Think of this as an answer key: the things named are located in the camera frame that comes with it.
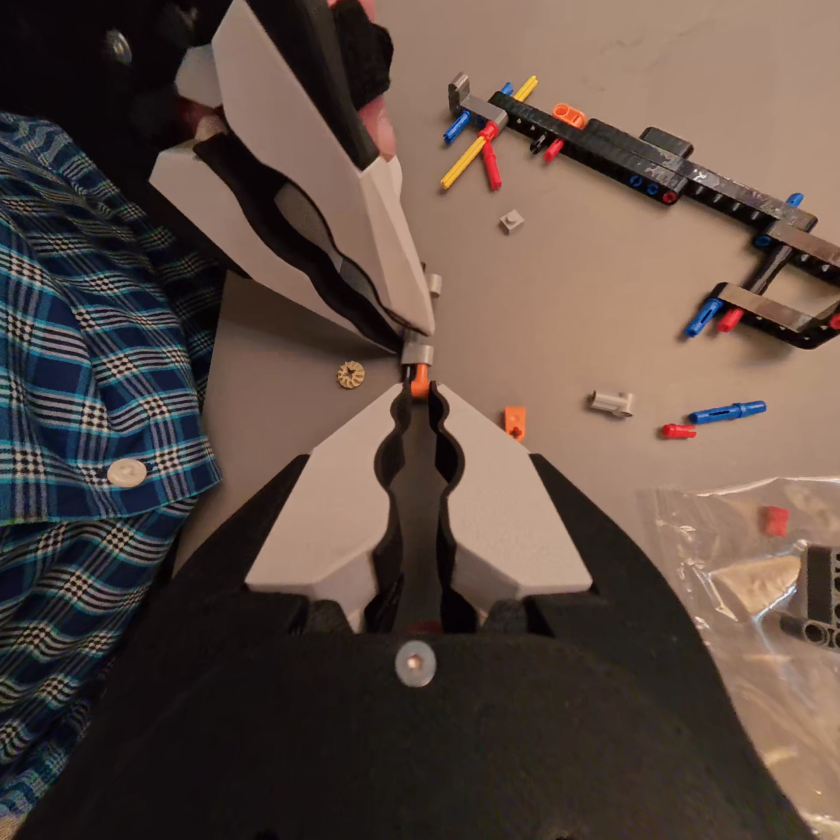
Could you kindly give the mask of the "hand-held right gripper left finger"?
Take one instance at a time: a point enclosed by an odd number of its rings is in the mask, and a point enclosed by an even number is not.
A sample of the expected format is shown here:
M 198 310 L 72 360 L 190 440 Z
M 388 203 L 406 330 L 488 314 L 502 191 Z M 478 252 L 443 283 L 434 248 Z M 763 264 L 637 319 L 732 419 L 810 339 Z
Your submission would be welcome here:
M 375 610 L 403 576 L 392 483 L 411 406 L 409 388 L 394 385 L 303 459 L 246 575 L 251 591 L 334 602 L 356 633 L 385 622 Z

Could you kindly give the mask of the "clear plastic bag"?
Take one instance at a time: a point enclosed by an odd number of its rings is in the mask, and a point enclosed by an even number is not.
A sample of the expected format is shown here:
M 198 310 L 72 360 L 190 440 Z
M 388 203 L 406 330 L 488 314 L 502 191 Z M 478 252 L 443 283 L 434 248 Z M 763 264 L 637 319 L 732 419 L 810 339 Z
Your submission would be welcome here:
M 787 508 L 786 538 L 760 529 Z M 838 548 L 837 476 L 644 497 L 655 561 L 711 653 L 741 724 L 817 838 L 838 838 L 838 653 L 781 631 L 810 543 Z

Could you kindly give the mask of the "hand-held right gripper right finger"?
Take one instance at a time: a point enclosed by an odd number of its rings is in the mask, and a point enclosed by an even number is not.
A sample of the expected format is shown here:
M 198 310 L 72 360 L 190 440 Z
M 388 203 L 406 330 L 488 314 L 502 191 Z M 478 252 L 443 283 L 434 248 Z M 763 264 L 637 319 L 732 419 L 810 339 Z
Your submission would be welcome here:
M 437 520 L 440 621 L 473 633 L 499 602 L 587 592 L 592 576 L 531 454 L 445 385 L 427 397 L 444 481 Z

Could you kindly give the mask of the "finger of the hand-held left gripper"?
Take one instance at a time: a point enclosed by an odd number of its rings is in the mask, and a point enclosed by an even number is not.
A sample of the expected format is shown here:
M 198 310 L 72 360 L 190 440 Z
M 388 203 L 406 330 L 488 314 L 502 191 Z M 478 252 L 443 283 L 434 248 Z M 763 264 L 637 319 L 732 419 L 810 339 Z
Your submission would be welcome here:
M 398 161 L 381 157 L 353 104 L 332 12 L 326 2 L 231 2 L 209 45 L 186 52 L 176 89 L 214 110 L 202 120 L 225 121 L 259 162 L 309 197 L 402 334 L 430 335 L 402 174 Z
M 223 120 L 159 154 L 150 183 L 228 260 L 232 270 L 384 350 L 402 332 L 371 282 L 335 247 L 309 197 L 259 162 Z

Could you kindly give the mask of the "yellow lego axle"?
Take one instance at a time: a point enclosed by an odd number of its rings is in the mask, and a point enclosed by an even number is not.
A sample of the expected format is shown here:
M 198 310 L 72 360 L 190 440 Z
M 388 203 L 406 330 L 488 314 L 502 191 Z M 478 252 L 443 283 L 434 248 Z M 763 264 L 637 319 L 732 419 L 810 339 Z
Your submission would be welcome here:
M 469 78 L 464 73 L 459 74 L 448 85 L 448 106 L 455 119 L 444 133 L 446 146 L 451 145 L 466 130 L 467 125 L 472 124 L 478 130 L 476 138 L 467 150 L 442 178 L 440 185 L 445 191 L 456 183 L 475 159 L 481 158 L 480 150 L 484 140 L 480 137 L 480 132 L 486 122 L 495 122 L 500 129 L 500 135 L 507 127 L 509 118 L 508 111 L 504 108 L 474 96 L 470 92 Z

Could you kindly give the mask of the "black lego beam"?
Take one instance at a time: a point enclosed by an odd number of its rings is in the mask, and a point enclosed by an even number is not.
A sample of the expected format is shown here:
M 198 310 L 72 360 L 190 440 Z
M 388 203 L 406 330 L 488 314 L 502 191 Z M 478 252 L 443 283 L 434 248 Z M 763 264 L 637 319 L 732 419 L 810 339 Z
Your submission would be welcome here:
M 839 550 L 810 543 L 797 578 L 793 606 L 780 615 L 781 631 L 819 648 L 839 651 Z

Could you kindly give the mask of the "long red lego pin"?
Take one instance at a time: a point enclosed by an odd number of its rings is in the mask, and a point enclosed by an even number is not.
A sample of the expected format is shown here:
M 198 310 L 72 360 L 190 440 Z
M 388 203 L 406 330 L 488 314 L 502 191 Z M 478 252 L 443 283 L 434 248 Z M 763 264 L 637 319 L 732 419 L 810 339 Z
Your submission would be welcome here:
M 493 141 L 498 137 L 500 129 L 498 125 L 488 120 L 479 133 L 479 136 L 484 140 L 484 144 L 480 150 L 481 158 L 485 167 L 487 180 L 492 192 L 497 192 L 501 189 L 502 180 L 498 167 L 496 152 L 494 151 Z

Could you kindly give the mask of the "grey lego axle assembly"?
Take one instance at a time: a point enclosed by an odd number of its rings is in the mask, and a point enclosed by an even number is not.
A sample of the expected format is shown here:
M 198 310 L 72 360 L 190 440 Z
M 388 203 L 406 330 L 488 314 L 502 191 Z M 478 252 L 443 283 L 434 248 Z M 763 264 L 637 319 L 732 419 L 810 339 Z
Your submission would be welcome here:
M 426 268 L 422 264 L 424 276 L 427 283 L 427 291 L 433 314 L 436 314 L 438 301 L 443 289 L 443 278 Z M 404 328 L 402 330 L 402 353 L 400 364 L 402 368 L 402 381 L 411 381 L 416 372 L 417 366 L 424 364 L 426 367 L 434 361 L 434 335 L 426 335 L 423 332 Z

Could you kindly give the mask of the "person's left hand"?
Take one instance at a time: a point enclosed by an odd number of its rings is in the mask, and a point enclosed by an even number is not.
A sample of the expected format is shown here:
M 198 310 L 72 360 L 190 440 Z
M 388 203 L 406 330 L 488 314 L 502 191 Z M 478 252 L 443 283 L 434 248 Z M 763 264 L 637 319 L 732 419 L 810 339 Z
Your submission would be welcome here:
M 379 96 L 365 104 L 359 110 L 359 116 L 381 157 L 392 160 L 396 156 L 396 135 L 384 97 Z

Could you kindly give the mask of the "black lego technic frame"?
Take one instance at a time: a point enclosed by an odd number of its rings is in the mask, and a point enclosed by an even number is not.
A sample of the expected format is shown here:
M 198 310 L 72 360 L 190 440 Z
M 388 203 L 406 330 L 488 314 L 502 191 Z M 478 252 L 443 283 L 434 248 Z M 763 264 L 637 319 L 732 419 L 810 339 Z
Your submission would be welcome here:
M 722 333 L 744 323 L 801 350 L 838 337 L 838 303 L 811 315 L 767 296 L 788 266 L 838 287 L 838 245 L 813 234 L 818 219 L 802 208 L 801 193 L 781 200 L 718 174 L 690 159 L 691 143 L 656 127 L 634 137 L 566 103 L 550 113 L 534 108 L 526 99 L 537 84 L 531 77 L 515 93 L 507 84 L 488 100 L 507 110 L 506 129 L 528 138 L 531 154 L 542 153 L 545 163 L 565 156 L 663 206 L 689 198 L 754 232 L 753 245 L 763 256 L 757 269 L 740 286 L 717 284 L 688 321 L 685 337 L 695 338 L 714 320 Z

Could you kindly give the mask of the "blue plaid shirt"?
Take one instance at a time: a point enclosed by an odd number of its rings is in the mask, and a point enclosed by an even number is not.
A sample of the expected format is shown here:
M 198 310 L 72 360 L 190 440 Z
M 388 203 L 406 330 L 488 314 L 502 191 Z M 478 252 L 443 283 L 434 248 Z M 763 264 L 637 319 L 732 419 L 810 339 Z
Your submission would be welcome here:
M 202 408 L 224 278 L 59 126 L 2 112 L 2 838 L 221 478 Z

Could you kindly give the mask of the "long blue lego pin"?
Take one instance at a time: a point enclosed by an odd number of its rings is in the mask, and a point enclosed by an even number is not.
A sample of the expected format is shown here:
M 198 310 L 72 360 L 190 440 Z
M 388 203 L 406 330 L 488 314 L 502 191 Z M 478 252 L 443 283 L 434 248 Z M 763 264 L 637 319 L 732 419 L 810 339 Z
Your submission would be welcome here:
M 727 406 L 700 409 L 689 413 L 687 418 L 689 419 L 690 425 L 699 426 L 759 415 L 766 413 L 767 410 L 768 407 L 764 401 L 735 402 Z

